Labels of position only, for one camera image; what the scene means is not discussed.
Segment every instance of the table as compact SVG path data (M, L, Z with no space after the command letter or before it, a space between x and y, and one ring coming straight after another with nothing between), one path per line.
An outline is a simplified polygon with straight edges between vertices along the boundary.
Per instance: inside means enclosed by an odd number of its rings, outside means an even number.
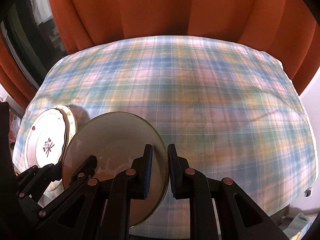
M233 178L268 215L318 176L312 128L281 63L236 43L156 36L61 59L23 117L13 152L19 170L31 124L58 104L72 108L79 128L112 111L143 117L191 167L213 179ZM188 238L188 200L174 200L169 188L157 211L130 233Z

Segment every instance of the metal screw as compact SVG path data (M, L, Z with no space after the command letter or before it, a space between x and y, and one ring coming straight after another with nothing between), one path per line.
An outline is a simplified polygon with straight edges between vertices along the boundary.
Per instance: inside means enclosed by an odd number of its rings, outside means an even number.
M95 185L97 185L97 183L98 183L98 181L95 178L88 180L88 185L89 186L95 186Z
M134 169L128 169L128 170L126 170L125 174L132 176L132 175L136 174L136 171Z
M233 183L233 180L230 178L224 178L223 183L226 185L231 185Z
M44 210L40 210L39 217L41 217L41 218L45 217L45 211Z
M185 170L185 173L188 174L188 175L193 175L193 174L196 173L196 171L193 168L187 168Z

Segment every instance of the triangular cutout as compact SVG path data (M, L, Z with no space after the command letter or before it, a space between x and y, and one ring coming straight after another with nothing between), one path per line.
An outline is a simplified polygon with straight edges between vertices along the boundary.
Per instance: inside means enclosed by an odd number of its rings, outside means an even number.
M250 206L249 203L247 203L239 194L235 194L234 198L236 200L242 222L246 228L263 222L263 219L258 214L258 212L252 206Z
M62 215L57 222L69 228L74 228L78 220L81 208L85 200L85 195L78 198Z

